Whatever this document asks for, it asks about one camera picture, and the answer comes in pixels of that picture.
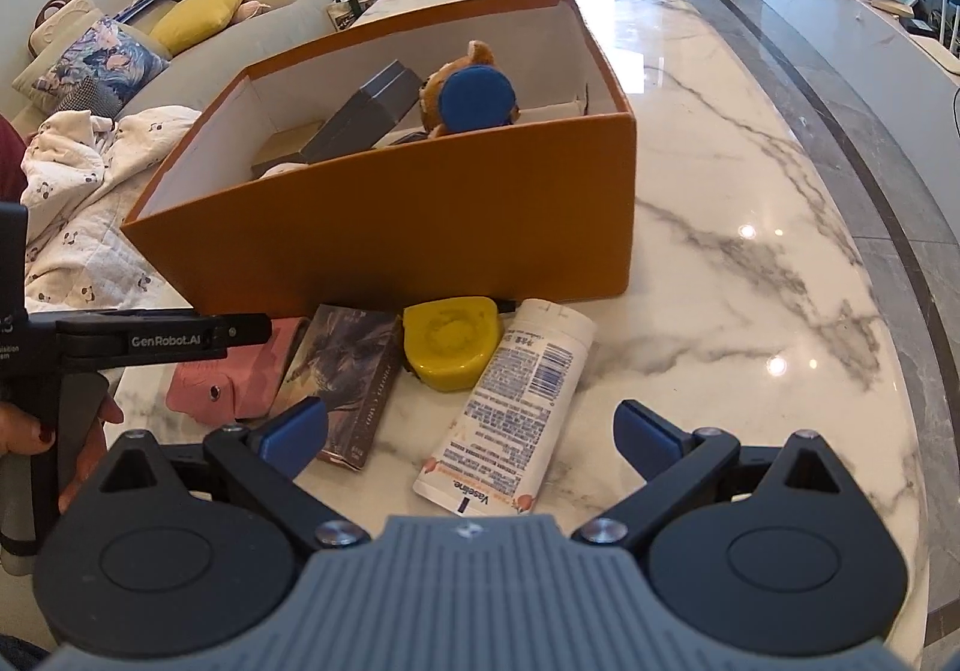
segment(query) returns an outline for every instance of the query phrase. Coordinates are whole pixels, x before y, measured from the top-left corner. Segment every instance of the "human hand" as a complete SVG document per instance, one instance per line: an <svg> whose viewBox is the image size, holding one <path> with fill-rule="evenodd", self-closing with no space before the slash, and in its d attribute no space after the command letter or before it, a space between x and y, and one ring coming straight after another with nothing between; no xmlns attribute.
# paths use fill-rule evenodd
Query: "human hand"
<svg viewBox="0 0 960 671"><path fill-rule="evenodd" d="M113 422L118 425L123 422L123 412L107 396L100 404L97 419L90 426L83 448L77 456L77 470L73 481L64 489L59 497L61 513L66 511L70 501L76 496L80 486L93 473L100 459L107 454L107 439L104 437L103 422ZM54 431L29 414L24 414L10 403L0 402L0 454L35 455L42 454L54 444Z"/></svg>

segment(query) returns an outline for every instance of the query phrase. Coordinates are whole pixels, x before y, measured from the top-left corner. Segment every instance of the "teddy bear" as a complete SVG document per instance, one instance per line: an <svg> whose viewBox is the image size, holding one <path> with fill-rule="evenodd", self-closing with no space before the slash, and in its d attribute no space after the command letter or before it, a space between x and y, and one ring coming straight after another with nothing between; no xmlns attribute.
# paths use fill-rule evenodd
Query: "teddy bear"
<svg viewBox="0 0 960 671"><path fill-rule="evenodd" d="M432 138L502 127L520 117L514 88L482 40L469 42L467 54L426 80L419 108L424 131Z"/></svg>

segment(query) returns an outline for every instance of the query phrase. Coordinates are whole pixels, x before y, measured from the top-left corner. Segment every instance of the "houndstooth cushion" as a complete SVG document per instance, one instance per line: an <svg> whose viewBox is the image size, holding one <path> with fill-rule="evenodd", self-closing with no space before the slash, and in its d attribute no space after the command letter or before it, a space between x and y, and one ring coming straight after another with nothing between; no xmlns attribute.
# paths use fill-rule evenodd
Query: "houndstooth cushion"
<svg viewBox="0 0 960 671"><path fill-rule="evenodd" d="M88 110L94 116L115 119L123 109L120 98L108 86L87 76L70 90L56 110Z"/></svg>

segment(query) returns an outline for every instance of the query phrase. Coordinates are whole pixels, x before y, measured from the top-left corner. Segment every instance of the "marble table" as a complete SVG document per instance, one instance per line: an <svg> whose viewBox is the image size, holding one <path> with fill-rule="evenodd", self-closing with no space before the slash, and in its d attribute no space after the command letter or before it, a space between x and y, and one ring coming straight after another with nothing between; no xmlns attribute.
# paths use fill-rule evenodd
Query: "marble table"
<svg viewBox="0 0 960 671"><path fill-rule="evenodd" d="M361 21L450 1L380 0ZM918 665L928 555L917 435L846 225L784 119L685 0L577 1L637 114L634 261L626 294L574 304L598 335L536 509L570 532L641 486L613 446L622 398L744 444L819 430L904 553L909 596L889 646ZM125 426L197 441L205 430L163 407L171 373L127 371ZM465 399L403 374L366 468L314 463L298 483L374 535L389 514L443 513L411 484Z"/></svg>

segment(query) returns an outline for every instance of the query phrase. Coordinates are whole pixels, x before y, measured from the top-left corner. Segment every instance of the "gray ribbed panel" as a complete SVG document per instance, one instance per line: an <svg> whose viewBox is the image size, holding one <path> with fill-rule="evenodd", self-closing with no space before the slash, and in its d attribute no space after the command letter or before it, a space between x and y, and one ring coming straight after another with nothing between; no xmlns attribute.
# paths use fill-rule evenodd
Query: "gray ribbed panel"
<svg viewBox="0 0 960 671"><path fill-rule="evenodd" d="M472 537L458 532L471 525L482 532ZM774 660L721 646L666 612L626 552L569 541L550 516L394 517L371 544L313 556L270 620L217 650L125 663L66 649L42 671L138 666L140 671L905 671L879 642L817 660Z"/></svg>

